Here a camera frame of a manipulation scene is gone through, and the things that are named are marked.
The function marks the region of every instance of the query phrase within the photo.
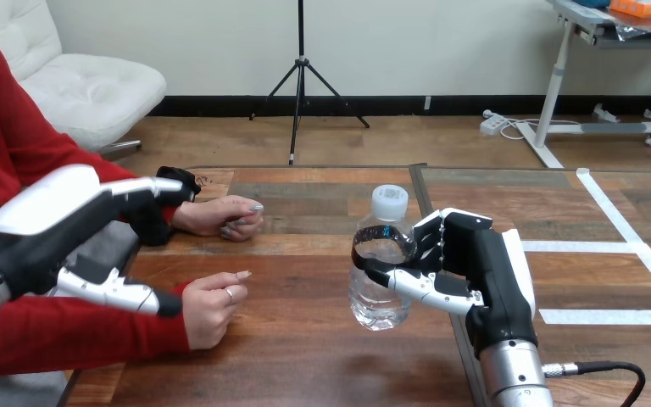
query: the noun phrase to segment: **white wall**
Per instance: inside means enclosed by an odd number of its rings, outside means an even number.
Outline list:
[[[265,95],[298,56],[296,0],[48,4],[65,52],[151,65],[169,95]],[[555,20],[545,0],[305,0],[306,56],[345,95],[544,94]],[[651,95],[651,52],[574,39],[571,56],[565,94]]]

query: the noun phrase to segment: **person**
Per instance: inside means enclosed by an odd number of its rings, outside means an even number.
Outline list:
[[[58,167],[76,163],[92,166],[101,182],[135,177],[57,133],[13,78],[0,52],[0,205]],[[176,230],[234,242],[257,232],[262,213],[258,202],[243,197],[163,210]],[[219,273],[183,283],[174,293],[183,302],[177,318],[78,298],[28,296],[7,303],[0,309],[0,375],[86,369],[212,348],[248,290],[241,274]]]

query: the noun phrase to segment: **white desk leg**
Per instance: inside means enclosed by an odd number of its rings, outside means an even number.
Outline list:
[[[553,67],[553,76],[550,78],[548,93],[545,94],[545,104],[542,106],[540,121],[537,122],[535,147],[538,148],[545,146],[545,137],[548,135],[550,120],[553,118],[553,110],[555,110],[555,102],[558,100],[558,93],[560,93],[560,85],[563,83],[565,66],[568,62],[568,52],[570,51],[570,39],[573,37],[574,30],[575,25],[570,21],[566,21],[565,33],[563,34],[563,42],[560,44],[558,60],[555,62],[555,66]]]
[[[553,118],[553,110],[555,110],[555,102],[558,100],[558,93],[560,93],[560,85],[563,83],[565,65],[568,62],[568,52],[570,51],[570,39],[573,37],[574,30],[575,25],[570,21],[566,21],[563,42],[560,44],[558,60],[553,67],[553,76],[550,77],[548,93],[545,95],[545,104],[542,106],[537,132],[533,131],[528,124],[518,123],[516,125],[520,134],[530,144],[532,151],[548,168],[563,168],[563,165],[550,152],[550,149],[545,147],[545,137],[548,135],[550,120]]]

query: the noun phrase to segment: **tape marking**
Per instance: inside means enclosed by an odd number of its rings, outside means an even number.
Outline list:
[[[587,168],[580,168],[577,170],[577,177],[580,179],[582,185],[590,192],[590,195],[598,203],[600,209],[603,210],[605,215],[613,223],[626,242],[630,243],[636,251],[637,257],[645,264],[645,267],[651,274],[651,248],[638,236],[635,229],[630,226],[625,217],[610,201],[605,192],[600,188],[598,183],[590,175],[590,170]]]
[[[540,309],[546,324],[651,325],[651,309]]]
[[[635,254],[636,249],[625,242],[567,242],[558,240],[524,240],[526,252],[551,253],[615,253]]]

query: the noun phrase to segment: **black cable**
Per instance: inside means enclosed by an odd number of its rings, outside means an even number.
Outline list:
[[[595,371],[613,371],[615,369],[622,369],[631,371],[637,375],[637,383],[632,388],[627,399],[622,403],[621,407],[630,407],[635,400],[640,396],[645,388],[645,372],[639,366],[627,362],[611,362],[609,360],[601,362],[575,362],[577,366],[577,374],[583,375],[586,373],[593,373]]]

